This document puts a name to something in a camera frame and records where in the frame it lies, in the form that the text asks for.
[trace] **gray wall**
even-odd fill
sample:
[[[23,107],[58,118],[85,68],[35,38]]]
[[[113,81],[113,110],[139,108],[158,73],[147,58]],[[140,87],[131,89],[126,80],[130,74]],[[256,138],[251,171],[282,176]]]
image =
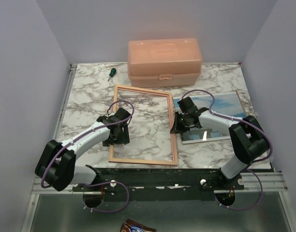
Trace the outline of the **gray wall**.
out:
[[[127,61],[130,40],[196,37],[205,62],[244,59],[276,0],[37,0],[72,63]]]
[[[278,0],[242,65],[296,210],[296,0]]]
[[[69,72],[35,0],[0,0],[0,232],[20,231]]]

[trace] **picture frame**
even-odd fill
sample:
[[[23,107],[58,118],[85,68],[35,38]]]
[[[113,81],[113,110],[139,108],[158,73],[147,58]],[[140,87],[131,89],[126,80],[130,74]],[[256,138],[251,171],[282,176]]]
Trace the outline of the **picture frame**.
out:
[[[173,126],[173,124],[174,124],[174,107],[173,107],[172,94],[170,92],[163,92],[163,91],[157,91],[157,90],[146,89],[146,88],[137,88],[137,87],[132,87],[132,86],[115,85],[114,102],[118,100],[118,91],[119,90],[166,97],[170,128]],[[117,104],[115,104],[113,106],[114,112],[117,111],[117,107],[118,107]],[[170,139],[171,139],[171,148],[172,148],[172,161],[115,158],[114,157],[114,145],[110,145],[110,147],[109,147],[108,161],[109,162],[118,162],[118,163],[137,163],[137,164],[150,164],[150,165],[177,166],[178,165],[178,153],[177,153],[176,135],[170,134]]]

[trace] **peach plastic box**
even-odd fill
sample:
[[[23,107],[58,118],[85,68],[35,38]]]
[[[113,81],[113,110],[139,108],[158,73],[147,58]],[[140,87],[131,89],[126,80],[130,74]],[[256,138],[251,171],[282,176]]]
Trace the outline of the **peach plastic box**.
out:
[[[128,77],[134,87],[194,85],[203,58],[194,38],[129,42]]]

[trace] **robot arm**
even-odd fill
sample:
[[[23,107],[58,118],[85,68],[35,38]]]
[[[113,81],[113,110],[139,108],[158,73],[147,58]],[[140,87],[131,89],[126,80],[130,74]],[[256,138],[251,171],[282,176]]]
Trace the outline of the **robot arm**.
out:
[[[42,178],[52,159],[63,147],[69,145],[49,167],[45,181],[57,191],[65,189],[69,184],[91,184],[98,175],[97,171],[90,166],[76,166],[76,160],[100,142],[103,142],[103,146],[128,144],[127,121],[119,122],[130,117],[129,112],[119,108],[112,116],[100,116],[97,122],[68,140],[60,143],[51,140],[45,146],[35,174]]]
[[[231,136],[234,155],[217,171],[216,185],[222,185],[235,178],[257,157],[264,154],[269,145],[264,136],[243,122],[224,119],[211,114],[207,108],[198,109],[190,97],[178,101],[180,112],[175,113],[175,122],[171,133],[184,133],[190,128],[211,128]],[[257,119],[247,116],[242,119],[262,130]]]

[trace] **marble countertop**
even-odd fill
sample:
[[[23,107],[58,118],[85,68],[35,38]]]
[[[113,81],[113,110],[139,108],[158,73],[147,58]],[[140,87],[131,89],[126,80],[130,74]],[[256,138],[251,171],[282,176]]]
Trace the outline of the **marble countertop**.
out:
[[[112,68],[117,69],[117,74],[108,81]],[[131,85],[126,63],[78,65],[62,119],[59,141],[75,136],[95,122],[98,116],[106,115],[108,106],[113,102],[115,84]],[[211,93],[237,91],[246,114],[254,115],[244,77],[238,64],[204,64],[202,74],[195,86],[154,89],[171,92],[173,97],[181,97],[185,92],[195,88]],[[166,98],[122,91],[119,92],[118,99],[131,101],[136,111],[129,125],[130,143],[116,145],[115,157],[171,160]],[[109,163],[109,148],[102,147],[102,143],[99,143],[82,155],[77,164],[82,166],[89,164],[99,168],[220,168],[234,154],[230,140],[183,145],[179,135],[177,135],[177,149],[178,166]],[[270,169],[270,163],[265,160],[254,164],[252,168]]]

